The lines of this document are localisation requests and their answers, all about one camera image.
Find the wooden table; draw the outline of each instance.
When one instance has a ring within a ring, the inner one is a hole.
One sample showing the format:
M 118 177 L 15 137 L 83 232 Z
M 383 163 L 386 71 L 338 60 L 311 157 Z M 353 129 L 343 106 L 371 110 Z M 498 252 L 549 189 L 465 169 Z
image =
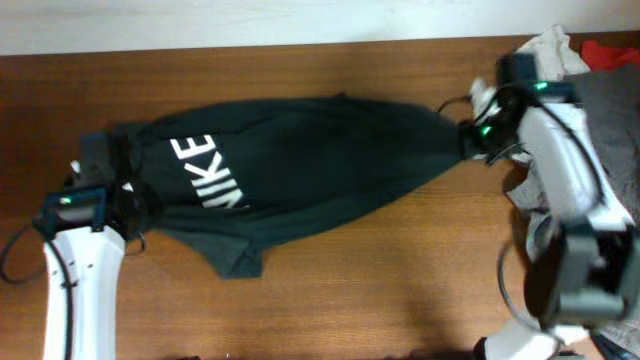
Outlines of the wooden table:
M 580 35 L 640 43 L 640 33 Z M 352 96 L 436 106 L 493 79 L 527 37 L 0 58 L 0 245 L 55 191 L 81 134 L 192 107 L 265 97 Z M 455 107 L 454 118 L 468 116 Z M 470 349 L 509 318 L 495 280 L 512 237 L 512 166 L 463 163 L 349 225 L 270 250 L 260 279 L 222 281 L 201 256 L 150 234 L 118 288 L 118 359 L 381 359 Z M 37 270 L 33 234 L 12 274 Z M 510 261 L 520 297 L 522 270 Z M 0 285 L 0 358 L 37 359 L 47 280 Z M 589 343 L 581 345 L 590 356 Z

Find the black cloth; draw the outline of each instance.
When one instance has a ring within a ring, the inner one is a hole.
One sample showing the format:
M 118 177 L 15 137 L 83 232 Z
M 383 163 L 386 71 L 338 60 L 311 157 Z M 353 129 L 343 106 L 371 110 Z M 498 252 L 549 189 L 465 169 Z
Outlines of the black cloth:
M 344 96 L 226 103 L 117 131 L 164 204 L 154 226 L 223 278 L 260 276 L 264 250 L 370 213 L 461 160 L 453 122 Z

